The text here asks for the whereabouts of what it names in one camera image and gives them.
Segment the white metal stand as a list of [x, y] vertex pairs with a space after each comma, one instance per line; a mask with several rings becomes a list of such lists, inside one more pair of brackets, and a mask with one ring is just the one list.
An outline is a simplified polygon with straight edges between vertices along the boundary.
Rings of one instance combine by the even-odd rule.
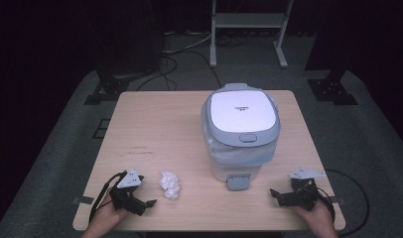
[[221, 13], [216, 11], [217, 0], [211, 0], [209, 65], [217, 66], [216, 32], [218, 29], [278, 29], [279, 36], [273, 42], [279, 65], [287, 68], [282, 44], [289, 23], [294, 0], [287, 0], [286, 10], [282, 13]]

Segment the person's left hand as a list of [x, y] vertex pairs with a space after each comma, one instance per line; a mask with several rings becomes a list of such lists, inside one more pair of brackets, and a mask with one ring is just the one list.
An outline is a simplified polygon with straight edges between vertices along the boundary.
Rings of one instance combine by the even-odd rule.
[[128, 215], [129, 212], [123, 208], [115, 209], [111, 196], [108, 193], [105, 195], [102, 205], [96, 210], [87, 228], [94, 227], [103, 230], [107, 234]]

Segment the dark floor outlet plate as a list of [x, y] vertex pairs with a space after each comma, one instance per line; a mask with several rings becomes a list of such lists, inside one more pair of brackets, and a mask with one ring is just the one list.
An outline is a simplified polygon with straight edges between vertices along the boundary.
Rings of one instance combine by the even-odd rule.
[[93, 132], [92, 138], [93, 139], [103, 139], [108, 130], [109, 123], [110, 123], [109, 119], [101, 119], [99, 121], [99, 124], [96, 127], [95, 131]]

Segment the translucent plastic bin liner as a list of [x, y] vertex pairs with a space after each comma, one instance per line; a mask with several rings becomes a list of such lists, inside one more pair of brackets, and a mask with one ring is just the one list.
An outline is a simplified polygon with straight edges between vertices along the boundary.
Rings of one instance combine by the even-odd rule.
[[211, 159], [220, 167], [256, 167], [270, 162], [278, 139], [261, 146], [234, 147], [217, 141], [210, 132], [204, 132], [204, 142]]

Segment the person's right hand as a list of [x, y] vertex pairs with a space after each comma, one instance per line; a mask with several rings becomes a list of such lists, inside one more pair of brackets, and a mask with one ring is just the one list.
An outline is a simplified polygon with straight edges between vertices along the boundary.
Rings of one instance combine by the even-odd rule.
[[319, 230], [336, 230], [332, 214], [322, 201], [318, 200], [311, 211], [299, 206], [292, 207], [292, 210], [306, 222], [315, 235]]

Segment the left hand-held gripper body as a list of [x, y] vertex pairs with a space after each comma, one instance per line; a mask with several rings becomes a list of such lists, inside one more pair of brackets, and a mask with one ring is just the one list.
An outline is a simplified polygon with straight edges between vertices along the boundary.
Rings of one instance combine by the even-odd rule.
[[133, 192], [141, 185], [143, 178], [134, 169], [120, 175], [119, 181], [109, 192], [115, 209], [123, 208], [136, 214], [136, 209], [147, 208], [145, 202], [133, 195]]

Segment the black stand base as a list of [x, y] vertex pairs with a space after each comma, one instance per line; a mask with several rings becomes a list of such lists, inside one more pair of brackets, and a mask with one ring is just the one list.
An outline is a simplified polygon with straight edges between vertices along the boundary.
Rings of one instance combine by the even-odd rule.
[[102, 101], [116, 101], [122, 92], [128, 89], [129, 81], [115, 77], [109, 70], [98, 69], [99, 81], [92, 94], [89, 94], [84, 105], [98, 105]]
[[332, 102], [334, 105], [356, 105], [355, 98], [341, 84], [344, 73], [344, 69], [332, 69], [325, 78], [308, 79], [308, 85], [315, 98], [318, 101]]

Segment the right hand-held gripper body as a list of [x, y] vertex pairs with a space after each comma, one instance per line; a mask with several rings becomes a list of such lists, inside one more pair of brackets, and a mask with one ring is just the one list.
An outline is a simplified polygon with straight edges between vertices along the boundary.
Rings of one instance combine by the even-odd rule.
[[319, 193], [315, 178], [323, 178], [326, 175], [323, 171], [298, 167], [298, 169], [289, 174], [290, 186], [292, 192], [281, 193], [279, 198], [289, 200], [290, 206], [299, 206], [311, 211], [317, 200], [326, 202], [325, 198]]

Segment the white paper ball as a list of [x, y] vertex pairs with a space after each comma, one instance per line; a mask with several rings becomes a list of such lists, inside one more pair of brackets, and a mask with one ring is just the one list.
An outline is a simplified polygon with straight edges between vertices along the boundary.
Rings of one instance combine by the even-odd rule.
[[164, 190], [164, 196], [170, 200], [177, 199], [181, 190], [179, 177], [167, 171], [161, 172], [161, 175], [159, 185]]

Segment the grey white pedal trash bin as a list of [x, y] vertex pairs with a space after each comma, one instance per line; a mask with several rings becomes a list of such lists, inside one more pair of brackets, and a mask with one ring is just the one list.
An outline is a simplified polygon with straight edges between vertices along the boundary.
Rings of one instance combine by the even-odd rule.
[[[211, 93], [201, 107], [202, 132], [222, 144], [261, 146], [279, 138], [281, 123], [274, 98], [245, 83], [229, 83]], [[233, 191], [246, 190], [263, 166], [220, 167], [210, 158], [216, 179]]]

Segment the dark box on floor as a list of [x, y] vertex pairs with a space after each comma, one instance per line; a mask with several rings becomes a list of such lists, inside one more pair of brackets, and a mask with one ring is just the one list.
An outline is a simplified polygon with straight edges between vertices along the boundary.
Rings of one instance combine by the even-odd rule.
[[102, 20], [102, 41], [112, 69], [148, 72], [159, 66], [164, 37], [151, 0], [109, 0], [104, 5]]

